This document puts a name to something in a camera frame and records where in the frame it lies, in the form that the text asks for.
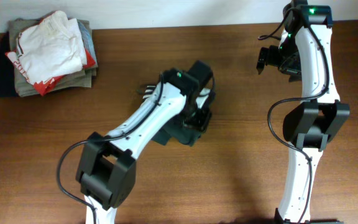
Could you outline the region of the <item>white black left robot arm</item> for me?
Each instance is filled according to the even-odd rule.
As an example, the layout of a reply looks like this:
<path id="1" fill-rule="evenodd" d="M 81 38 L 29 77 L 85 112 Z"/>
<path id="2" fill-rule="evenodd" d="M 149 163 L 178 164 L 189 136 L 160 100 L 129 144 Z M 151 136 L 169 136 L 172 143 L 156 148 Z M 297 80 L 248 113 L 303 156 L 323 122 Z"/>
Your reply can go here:
<path id="1" fill-rule="evenodd" d="M 114 223 L 117 208 L 135 185 L 137 160 L 150 141 L 171 138 L 192 146 L 206 131 L 215 92 L 207 88 L 210 68 L 164 71 L 144 93 L 140 107 L 106 135 L 92 133 L 84 143 L 75 179 L 84 196 L 87 223 Z"/>

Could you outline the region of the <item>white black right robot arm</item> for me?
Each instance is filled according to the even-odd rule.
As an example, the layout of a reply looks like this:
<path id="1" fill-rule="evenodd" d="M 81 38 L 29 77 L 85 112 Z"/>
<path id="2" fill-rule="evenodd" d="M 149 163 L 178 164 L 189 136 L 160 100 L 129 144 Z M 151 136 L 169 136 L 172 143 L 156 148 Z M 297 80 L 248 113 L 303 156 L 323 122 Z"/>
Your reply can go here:
<path id="1" fill-rule="evenodd" d="M 288 147 L 288 172 L 274 223 L 311 223 L 310 200 L 316 168 L 328 143 L 350 115 L 336 90 L 331 60 L 333 33 L 329 6 L 292 0 L 283 8 L 279 45 L 260 50 L 256 69 L 278 68 L 291 82 L 300 81 L 300 97 L 279 100 L 271 107 L 297 101 L 283 120 L 283 136 L 274 138 Z"/>

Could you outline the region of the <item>dark green t-shirt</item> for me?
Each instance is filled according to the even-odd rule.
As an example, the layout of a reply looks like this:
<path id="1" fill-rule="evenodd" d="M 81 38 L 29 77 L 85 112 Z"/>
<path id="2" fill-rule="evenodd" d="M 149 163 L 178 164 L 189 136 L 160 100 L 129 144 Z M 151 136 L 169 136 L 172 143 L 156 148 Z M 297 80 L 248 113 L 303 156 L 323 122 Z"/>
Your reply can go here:
<path id="1" fill-rule="evenodd" d="M 139 134 L 161 145 L 165 145 L 171 138 L 187 146 L 194 145 L 203 133 L 184 128 L 183 121 L 193 110 L 198 90 L 182 96 L 169 83 L 161 88 L 158 85 L 146 85 L 143 99 L 144 103 L 151 103 L 152 109 L 140 125 Z"/>

